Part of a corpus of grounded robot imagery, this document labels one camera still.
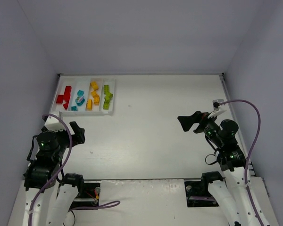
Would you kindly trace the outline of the small blue lego brick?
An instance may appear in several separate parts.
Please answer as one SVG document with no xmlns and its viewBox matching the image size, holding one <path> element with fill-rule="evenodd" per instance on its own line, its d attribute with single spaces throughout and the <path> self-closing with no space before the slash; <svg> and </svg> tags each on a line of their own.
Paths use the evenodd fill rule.
<svg viewBox="0 0 283 226">
<path fill-rule="evenodd" d="M 72 110 L 72 111 L 78 111 L 78 108 L 77 108 L 77 106 L 72 106 L 72 107 L 71 107 L 71 110 Z"/>
</svg>

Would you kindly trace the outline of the small red lego brick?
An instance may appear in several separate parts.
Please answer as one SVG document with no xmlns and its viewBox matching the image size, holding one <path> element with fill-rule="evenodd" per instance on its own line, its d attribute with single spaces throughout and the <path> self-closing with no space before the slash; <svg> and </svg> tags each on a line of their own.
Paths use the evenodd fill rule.
<svg viewBox="0 0 283 226">
<path fill-rule="evenodd" d="M 67 111 L 68 110 L 68 106 L 69 106 L 69 101 L 64 101 L 64 103 L 62 104 L 63 108 Z"/>
</svg>

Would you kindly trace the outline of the blue printed round lego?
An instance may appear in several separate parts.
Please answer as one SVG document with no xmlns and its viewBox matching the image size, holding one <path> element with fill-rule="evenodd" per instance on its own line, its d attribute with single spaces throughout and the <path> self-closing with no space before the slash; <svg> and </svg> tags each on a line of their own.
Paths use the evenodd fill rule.
<svg viewBox="0 0 283 226">
<path fill-rule="evenodd" d="M 78 97 L 75 99 L 75 103 L 76 103 L 78 106 L 81 106 L 84 102 L 85 102 L 84 96 L 78 96 Z"/>
</svg>

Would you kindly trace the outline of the green curved lego brick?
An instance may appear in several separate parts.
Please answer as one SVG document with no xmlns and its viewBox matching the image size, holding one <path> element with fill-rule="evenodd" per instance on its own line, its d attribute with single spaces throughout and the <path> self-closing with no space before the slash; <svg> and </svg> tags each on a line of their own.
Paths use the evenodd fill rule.
<svg viewBox="0 0 283 226">
<path fill-rule="evenodd" d="M 103 104 L 103 110 L 109 110 L 109 107 L 110 107 L 110 102 L 104 102 Z"/>
</svg>

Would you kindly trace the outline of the red long lego brick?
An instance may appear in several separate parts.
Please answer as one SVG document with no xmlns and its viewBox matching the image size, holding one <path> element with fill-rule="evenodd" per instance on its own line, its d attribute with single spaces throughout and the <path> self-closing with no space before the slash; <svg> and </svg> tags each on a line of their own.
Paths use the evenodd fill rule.
<svg viewBox="0 0 283 226">
<path fill-rule="evenodd" d="M 71 89 L 72 89 L 71 86 L 66 86 L 66 87 L 65 87 L 63 99 L 64 99 L 64 101 L 66 101 L 66 102 L 69 102 L 69 100 L 70 100 Z"/>
</svg>

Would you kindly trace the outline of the green long lego brick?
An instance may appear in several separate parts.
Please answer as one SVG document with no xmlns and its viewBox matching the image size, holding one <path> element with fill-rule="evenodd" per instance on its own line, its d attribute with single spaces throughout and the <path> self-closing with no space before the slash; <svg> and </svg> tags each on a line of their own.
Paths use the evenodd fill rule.
<svg viewBox="0 0 283 226">
<path fill-rule="evenodd" d="M 110 92 L 110 87 L 108 84 L 105 84 L 103 86 L 103 89 L 104 89 L 104 94 L 107 95 L 109 92 Z"/>
</svg>

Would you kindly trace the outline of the yellow lego plate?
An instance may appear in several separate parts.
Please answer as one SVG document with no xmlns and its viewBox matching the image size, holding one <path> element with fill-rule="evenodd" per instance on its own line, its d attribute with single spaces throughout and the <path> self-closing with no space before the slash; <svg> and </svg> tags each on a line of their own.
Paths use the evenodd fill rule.
<svg viewBox="0 0 283 226">
<path fill-rule="evenodd" d="M 100 104 L 100 96 L 94 97 L 94 104 L 99 105 Z"/>
</svg>

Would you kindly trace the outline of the yellow face lego cube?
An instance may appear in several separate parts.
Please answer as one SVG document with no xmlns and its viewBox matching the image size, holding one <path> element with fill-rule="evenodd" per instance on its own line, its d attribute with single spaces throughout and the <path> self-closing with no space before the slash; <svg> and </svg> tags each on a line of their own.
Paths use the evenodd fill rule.
<svg viewBox="0 0 283 226">
<path fill-rule="evenodd" d="M 99 95 L 97 94 L 97 91 L 94 90 L 94 91 L 91 92 L 91 96 L 92 97 L 98 97 Z"/>
</svg>

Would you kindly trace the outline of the green square lego brick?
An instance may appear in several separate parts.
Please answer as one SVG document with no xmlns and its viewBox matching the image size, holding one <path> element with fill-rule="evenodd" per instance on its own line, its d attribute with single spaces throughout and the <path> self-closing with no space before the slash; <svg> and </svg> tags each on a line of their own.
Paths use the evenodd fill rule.
<svg viewBox="0 0 283 226">
<path fill-rule="evenodd" d="M 113 94 L 112 94 L 112 93 L 107 93 L 107 94 L 105 95 L 105 100 L 106 100 L 106 101 L 110 101 L 112 98 L 113 98 Z"/>
</svg>

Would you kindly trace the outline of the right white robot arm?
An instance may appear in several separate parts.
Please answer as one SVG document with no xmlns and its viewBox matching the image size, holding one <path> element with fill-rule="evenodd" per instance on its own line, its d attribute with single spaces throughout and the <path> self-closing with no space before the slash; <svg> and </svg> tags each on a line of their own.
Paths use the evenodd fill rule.
<svg viewBox="0 0 283 226">
<path fill-rule="evenodd" d="M 216 124 L 210 113 L 196 111 L 191 116 L 179 116 L 185 132 L 194 124 L 195 134 L 203 133 L 206 141 L 217 152 L 216 161 L 221 171 L 203 173 L 204 190 L 218 203 L 231 226 L 268 226 L 262 208 L 251 187 L 248 161 L 240 149 L 235 135 L 239 129 L 233 120 Z"/>
</svg>

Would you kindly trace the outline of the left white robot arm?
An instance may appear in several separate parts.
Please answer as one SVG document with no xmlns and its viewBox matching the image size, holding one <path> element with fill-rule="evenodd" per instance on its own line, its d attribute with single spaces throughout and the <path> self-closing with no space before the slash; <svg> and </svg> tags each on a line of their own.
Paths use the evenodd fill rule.
<svg viewBox="0 0 283 226">
<path fill-rule="evenodd" d="M 33 137 L 39 150 L 30 162 L 24 177 L 25 213 L 23 225 L 59 226 L 63 223 L 73 199 L 82 192 L 83 176 L 66 174 L 62 180 L 57 176 L 68 161 L 66 150 L 85 142 L 85 130 L 75 121 L 64 129 L 49 130 L 43 127 Z"/>
</svg>

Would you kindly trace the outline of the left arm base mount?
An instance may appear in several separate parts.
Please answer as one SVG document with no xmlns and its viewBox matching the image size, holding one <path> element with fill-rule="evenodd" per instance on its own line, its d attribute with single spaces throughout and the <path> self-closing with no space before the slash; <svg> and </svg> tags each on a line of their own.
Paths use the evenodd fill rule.
<svg viewBox="0 0 283 226">
<path fill-rule="evenodd" d="M 75 208 L 98 207 L 99 198 L 95 193 L 95 188 L 100 183 L 85 183 L 83 178 L 64 178 L 59 187 L 59 193 L 55 200 L 55 207 L 65 210 Z"/>
</svg>

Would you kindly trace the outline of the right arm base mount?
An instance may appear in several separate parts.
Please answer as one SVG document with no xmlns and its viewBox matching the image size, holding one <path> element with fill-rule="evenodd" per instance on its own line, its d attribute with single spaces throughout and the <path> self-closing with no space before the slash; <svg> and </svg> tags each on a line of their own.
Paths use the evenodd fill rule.
<svg viewBox="0 0 283 226">
<path fill-rule="evenodd" d="M 218 207 L 217 201 L 207 191 L 200 180 L 184 182 L 186 203 L 188 208 Z"/>
</svg>

